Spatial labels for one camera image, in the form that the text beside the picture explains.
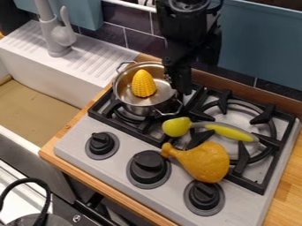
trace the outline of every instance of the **stove knob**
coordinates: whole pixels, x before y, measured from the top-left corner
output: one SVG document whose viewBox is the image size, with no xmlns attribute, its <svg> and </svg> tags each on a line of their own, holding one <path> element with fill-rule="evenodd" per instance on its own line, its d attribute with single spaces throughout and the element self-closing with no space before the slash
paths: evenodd
<svg viewBox="0 0 302 226">
<path fill-rule="evenodd" d="M 198 209 L 209 210 L 219 203 L 219 192 L 215 185 L 198 182 L 189 192 L 191 203 Z"/>
<path fill-rule="evenodd" d="M 155 151 L 144 151 L 133 157 L 130 174 L 134 180 L 145 185 L 162 180 L 168 171 L 167 162 Z"/>
<path fill-rule="evenodd" d="M 103 155 L 110 152 L 115 145 L 113 138 L 106 132 L 93 133 L 89 149 L 93 154 Z"/>
</svg>

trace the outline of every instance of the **yellow corn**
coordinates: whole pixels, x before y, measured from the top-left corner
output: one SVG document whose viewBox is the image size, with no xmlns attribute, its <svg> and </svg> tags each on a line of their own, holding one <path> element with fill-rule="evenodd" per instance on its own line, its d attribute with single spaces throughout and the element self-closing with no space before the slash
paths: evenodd
<svg viewBox="0 0 302 226">
<path fill-rule="evenodd" d="M 132 92 L 138 97 L 148 97 L 156 92 L 152 75 L 146 70 L 137 71 L 132 80 Z"/>
</svg>

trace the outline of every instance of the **yellow spoon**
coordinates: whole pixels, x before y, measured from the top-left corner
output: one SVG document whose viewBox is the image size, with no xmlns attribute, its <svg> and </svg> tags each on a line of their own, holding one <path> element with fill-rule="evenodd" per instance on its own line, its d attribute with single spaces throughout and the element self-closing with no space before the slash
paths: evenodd
<svg viewBox="0 0 302 226">
<path fill-rule="evenodd" d="M 217 134 L 230 139 L 241 140 L 245 142 L 259 142 L 259 139 L 234 125 L 215 123 L 215 122 L 198 122 L 193 123 L 189 117 L 173 118 L 162 124 L 164 133 L 171 137 L 184 136 L 190 128 L 205 127 L 208 130 L 214 130 Z"/>
</svg>

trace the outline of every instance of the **faucet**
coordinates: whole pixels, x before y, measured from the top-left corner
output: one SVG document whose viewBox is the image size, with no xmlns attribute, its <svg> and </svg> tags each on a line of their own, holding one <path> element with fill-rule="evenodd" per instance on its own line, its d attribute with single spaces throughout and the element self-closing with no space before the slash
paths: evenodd
<svg viewBox="0 0 302 226">
<path fill-rule="evenodd" d="M 60 10 L 61 19 L 65 24 L 61 26 L 57 15 L 51 10 L 49 0 L 35 0 L 35 5 L 40 14 L 40 25 L 49 54 L 52 57 L 68 54 L 72 50 L 72 44 L 77 41 L 77 36 L 72 30 L 67 8 L 63 6 Z"/>
</svg>

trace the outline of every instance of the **burner grate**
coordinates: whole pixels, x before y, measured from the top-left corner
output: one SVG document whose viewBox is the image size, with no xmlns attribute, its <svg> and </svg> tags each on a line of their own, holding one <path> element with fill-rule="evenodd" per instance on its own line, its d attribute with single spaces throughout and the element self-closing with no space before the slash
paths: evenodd
<svg viewBox="0 0 302 226">
<path fill-rule="evenodd" d="M 248 102 L 235 95 L 231 91 L 221 92 L 213 89 L 204 90 L 203 87 L 198 85 L 193 85 L 196 91 L 190 101 L 185 105 L 182 112 L 177 117 L 190 117 L 193 122 L 198 121 L 215 121 L 215 117 L 210 116 L 205 111 L 213 107 L 218 107 L 218 109 L 224 114 L 228 114 L 230 105 L 239 105 L 241 107 L 251 109 L 258 115 L 249 122 L 250 124 L 267 124 L 269 130 L 269 136 L 264 136 L 262 134 L 254 133 L 264 148 L 259 154 L 252 155 L 246 150 L 244 142 L 238 142 L 238 158 L 237 160 L 232 159 L 230 161 L 230 170 L 226 179 L 231 182 L 241 185 L 246 189 L 263 195 L 266 191 L 270 178 L 272 177 L 280 155 L 283 151 L 283 146 L 286 143 L 291 128 L 294 125 L 295 117 L 293 115 L 284 113 L 282 111 L 276 110 L 275 106 L 268 104 L 266 106 Z M 209 96 L 215 96 L 218 100 L 207 102 Z M 109 90 L 98 102 L 94 104 L 88 111 L 88 115 L 98 121 L 108 124 L 122 132 L 132 135 L 137 139 L 141 139 L 155 147 L 161 148 L 164 142 L 169 141 L 172 145 L 177 146 L 181 143 L 180 139 L 173 139 L 165 135 L 161 129 L 159 130 L 159 136 L 153 136 L 152 131 L 154 130 L 154 125 L 158 124 L 159 128 L 164 120 L 171 117 L 141 117 L 132 118 L 128 117 L 126 114 L 120 113 L 119 110 L 122 109 L 122 102 L 114 98 L 112 89 Z M 287 122 L 286 130 L 280 140 L 277 139 L 277 130 L 274 124 L 273 117 L 280 118 Z M 197 147 L 202 142 L 211 138 L 215 134 L 214 131 L 196 132 L 195 129 L 190 130 L 190 140 L 185 145 L 185 149 L 191 149 Z M 245 177 L 246 169 L 258 162 L 261 162 L 267 158 L 272 158 L 265 176 L 262 181 L 253 181 L 252 179 Z"/>
<path fill-rule="evenodd" d="M 219 97 L 218 101 L 205 103 L 206 99 L 210 95 Z M 226 179 L 232 181 L 235 184 L 241 185 L 246 189 L 249 189 L 253 192 L 257 192 L 258 194 L 263 195 L 266 188 L 268 187 L 270 178 L 272 177 L 273 172 L 276 168 L 281 152 L 283 151 L 283 146 L 290 135 L 291 128 L 295 122 L 295 117 L 293 115 L 286 114 L 282 111 L 275 110 L 275 106 L 272 104 L 269 104 L 267 106 L 262 106 L 260 104 L 248 102 L 241 98 L 238 98 L 232 95 L 231 91 L 219 92 L 212 89 L 207 90 L 204 93 L 204 95 L 201 96 L 199 100 L 199 104 L 195 105 L 194 108 L 189 110 L 189 116 L 191 116 L 191 118 L 193 118 L 194 121 L 200 121 L 200 120 L 215 121 L 215 119 L 213 120 L 213 118 L 207 115 L 204 111 L 213 108 L 214 106 L 217 106 L 219 110 L 225 115 L 227 114 L 228 105 L 230 104 L 241 105 L 243 107 L 247 107 L 248 109 L 253 109 L 256 112 L 258 112 L 259 115 L 254 119 L 252 119 L 250 121 L 250 124 L 267 124 L 270 130 L 270 137 L 254 133 L 254 135 L 256 135 L 260 139 L 260 143 L 265 147 L 265 149 L 262 152 L 260 152 L 260 154 L 257 154 L 253 157 L 251 157 L 247 152 L 245 148 L 245 144 L 242 141 L 239 141 L 238 159 L 230 161 L 230 164 L 233 165 L 234 167 L 230 168 L 229 173 L 226 176 Z M 288 122 L 288 126 L 281 140 L 278 140 L 276 138 L 277 131 L 276 131 L 276 126 L 272 120 L 272 117 L 278 117 Z M 191 134 L 192 134 L 192 140 L 190 142 L 190 146 L 188 145 L 189 148 L 196 147 L 200 143 L 205 141 L 204 139 L 201 139 L 199 136 L 194 136 L 194 132 L 191 132 Z M 209 139 L 209 137 L 211 137 L 212 135 L 214 134 L 213 133 L 209 134 L 206 139 Z M 252 181 L 243 176 L 243 173 L 245 172 L 246 166 L 248 164 L 259 162 L 264 158 L 268 157 L 269 155 L 273 156 L 273 160 L 268 167 L 268 171 L 262 183 L 258 183 L 258 181 Z"/>
<path fill-rule="evenodd" d="M 189 110 L 194 101 L 202 95 L 203 87 L 193 84 L 193 90 L 195 93 L 190 101 L 184 106 L 183 110 L 177 117 L 185 115 L 186 111 Z M 103 110 L 100 110 L 107 102 L 110 104 Z M 98 121 L 108 124 L 122 132 L 132 135 L 137 139 L 141 139 L 153 146 L 162 147 L 164 142 L 167 142 L 170 137 L 161 131 L 155 135 L 151 134 L 151 129 L 154 128 L 155 124 L 161 126 L 162 122 L 171 117 L 143 117 L 141 120 L 127 117 L 122 113 L 118 112 L 119 109 L 123 108 L 122 102 L 114 97 L 112 88 L 102 96 L 89 110 L 88 115 Z"/>
</svg>

